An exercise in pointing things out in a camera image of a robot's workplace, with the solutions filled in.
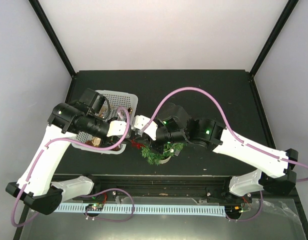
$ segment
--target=black table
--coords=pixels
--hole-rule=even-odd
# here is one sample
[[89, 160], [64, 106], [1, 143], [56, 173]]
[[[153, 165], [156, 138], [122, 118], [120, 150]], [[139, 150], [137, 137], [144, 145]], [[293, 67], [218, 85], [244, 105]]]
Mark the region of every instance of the black table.
[[[93, 70], [78, 72], [69, 100], [78, 99], [86, 88], [135, 94], [136, 114], [150, 117], [160, 101], [172, 90], [197, 87], [212, 94], [225, 111], [237, 133], [267, 145], [255, 86], [244, 70]], [[223, 122], [216, 106], [204, 95], [186, 91], [170, 99], [193, 117]], [[186, 146], [167, 164], [149, 165], [141, 151], [127, 146], [120, 155], [99, 154], [68, 148], [56, 174], [62, 175], [156, 175], [156, 176], [230, 176], [254, 168], [234, 158], [216, 154], [200, 146]]]

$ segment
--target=white plastic basket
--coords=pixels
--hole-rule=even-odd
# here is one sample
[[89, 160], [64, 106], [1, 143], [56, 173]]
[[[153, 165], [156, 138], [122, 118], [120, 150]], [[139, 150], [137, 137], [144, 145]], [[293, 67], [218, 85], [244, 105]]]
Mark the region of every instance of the white plastic basket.
[[[125, 108], [132, 108], [132, 114], [130, 116], [130, 124], [132, 123], [133, 119], [134, 119], [134, 115], [136, 112], [136, 107], [137, 107], [137, 103], [138, 103], [138, 97], [134, 94], [129, 94], [126, 92], [120, 92], [120, 91], [108, 91], [108, 90], [97, 90], [96, 92], [104, 95], [110, 104], [110, 108], [111, 108], [111, 112], [109, 117], [106, 119], [110, 119], [112, 117], [118, 117], [117, 115], [117, 108], [120, 106], [123, 106]], [[107, 115], [107, 102], [104, 103], [103, 105], [104, 108], [106, 108], [105, 111], [103, 111], [103, 116]], [[92, 135], [85, 133], [85, 132], [80, 132], [75, 140], [81, 142], [81, 143], [85, 143], [88, 140], [92, 139]], [[101, 150], [94, 150], [94, 149], [90, 149], [84, 146], [80, 146], [78, 144], [72, 143], [72, 146], [74, 148], [77, 149], [81, 149], [81, 150], [85, 150], [85, 151], [90, 151], [90, 152], [95, 152], [95, 153], [102, 153], [102, 154], [121, 154], [125, 148], [126, 145], [125, 144], [120, 144], [120, 150], [119, 151], [112, 151], [112, 150], [108, 150], [108, 151], [101, 151]]]

